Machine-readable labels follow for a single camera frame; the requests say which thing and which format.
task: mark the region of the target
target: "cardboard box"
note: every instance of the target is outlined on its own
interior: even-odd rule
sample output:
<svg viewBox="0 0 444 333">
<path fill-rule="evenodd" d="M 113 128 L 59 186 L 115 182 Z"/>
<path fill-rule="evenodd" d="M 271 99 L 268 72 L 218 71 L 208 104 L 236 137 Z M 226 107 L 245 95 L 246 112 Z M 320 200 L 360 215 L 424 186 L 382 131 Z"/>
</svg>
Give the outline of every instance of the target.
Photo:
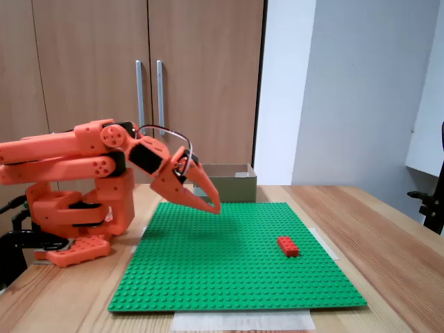
<svg viewBox="0 0 444 333">
<path fill-rule="evenodd" d="M 255 203 L 257 176 L 249 164 L 203 164 L 222 203 Z M 206 202 L 205 192 L 194 184 L 194 194 Z"/>
</svg>

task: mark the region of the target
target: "wooden table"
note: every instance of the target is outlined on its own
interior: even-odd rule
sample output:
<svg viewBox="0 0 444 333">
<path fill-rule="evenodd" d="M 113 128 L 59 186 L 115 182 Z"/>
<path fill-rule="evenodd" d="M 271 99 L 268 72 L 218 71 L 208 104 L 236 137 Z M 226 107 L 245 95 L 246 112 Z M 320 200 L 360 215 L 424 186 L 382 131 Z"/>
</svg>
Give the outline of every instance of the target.
<svg viewBox="0 0 444 333">
<path fill-rule="evenodd" d="M 355 187 L 265 186 L 257 200 L 290 204 L 368 301 L 360 309 L 312 311 L 317 332 L 444 332 L 440 236 Z M 135 220 L 114 239 L 109 257 L 29 267 L 0 296 L 0 332 L 169 332 L 173 313 L 107 311 L 160 201 L 148 185 L 136 187 Z"/>
</svg>

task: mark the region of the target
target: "green lego baseplate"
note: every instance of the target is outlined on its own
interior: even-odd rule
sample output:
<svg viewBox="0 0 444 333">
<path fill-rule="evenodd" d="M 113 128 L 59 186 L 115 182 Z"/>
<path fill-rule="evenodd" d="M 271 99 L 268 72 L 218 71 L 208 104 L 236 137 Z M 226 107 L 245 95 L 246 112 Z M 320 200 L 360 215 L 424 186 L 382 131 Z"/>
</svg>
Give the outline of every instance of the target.
<svg viewBox="0 0 444 333">
<path fill-rule="evenodd" d="M 278 237 L 299 247 L 286 257 Z M 220 215 L 160 203 L 109 311 L 358 307 L 367 302 L 286 203 Z"/>
</svg>

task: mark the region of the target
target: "robotic arm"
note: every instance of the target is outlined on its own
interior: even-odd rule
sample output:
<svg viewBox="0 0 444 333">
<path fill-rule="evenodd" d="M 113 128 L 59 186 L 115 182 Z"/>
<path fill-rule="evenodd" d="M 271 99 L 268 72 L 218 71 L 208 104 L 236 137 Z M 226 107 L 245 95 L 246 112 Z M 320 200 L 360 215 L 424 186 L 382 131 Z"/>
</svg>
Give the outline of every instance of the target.
<svg viewBox="0 0 444 333">
<path fill-rule="evenodd" d="M 0 144 L 0 182 L 35 182 L 26 190 L 29 211 L 22 216 L 31 216 L 35 231 L 45 233 L 46 239 L 50 234 L 76 240 L 65 251 L 49 246 L 51 251 L 42 251 L 44 255 L 36 255 L 38 259 L 67 266 L 110 252 L 109 238 L 125 232 L 134 218 L 134 175 L 126 168 L 126 161 L 152 177 L 151 189 L 168 201 L 220 212 L 219 194 L 192 154 L 192 147 L 188 151 L 181 147 L 170 155 L 162 142 L 141 134 L 131 122 L 106 119 L 78 125 L 65 133 L 25 137 Z M 49 185 L 52 181 L 86 178 L 93 178 L 96 186 L 85 195 L 52 191 Z M 213 204 L 183 187 L 186 179 L 198 183 Z M 9 234 L 8 239 L 11 242 L 14 237 Z M 94 246 L 85 246 L 86 239 L 94 239 L 95 245 L 101 244 L 95 248 L 103 251 L 92 251 Z M 82 244 L 83 250 L 76 244 Z"/>
</svg>

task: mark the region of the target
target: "white wall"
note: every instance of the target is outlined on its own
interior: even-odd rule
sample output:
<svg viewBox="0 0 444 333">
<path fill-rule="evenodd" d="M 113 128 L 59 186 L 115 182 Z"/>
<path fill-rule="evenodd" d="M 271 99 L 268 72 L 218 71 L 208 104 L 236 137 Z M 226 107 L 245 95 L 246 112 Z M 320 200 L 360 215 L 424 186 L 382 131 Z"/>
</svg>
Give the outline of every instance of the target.
<svg viewBox="0 0 444 333">
<path fill-rule="evenodd" d="M 406 165 L 439 176 L 444 152 L 441 125 L 444 121 L 444 4 L 439 8 L 429 69 Z"/>
<path fill-rule="evenodd" d="M 318 0 L 293 184 L 356 185 L 420 220 L 404 162 L 439 0 Z"/>
<path fill-rule="evenodd" d="M 316 0 L 268 2 L 255 171 L 261 185 L 290 185 Z"/>
</svg>

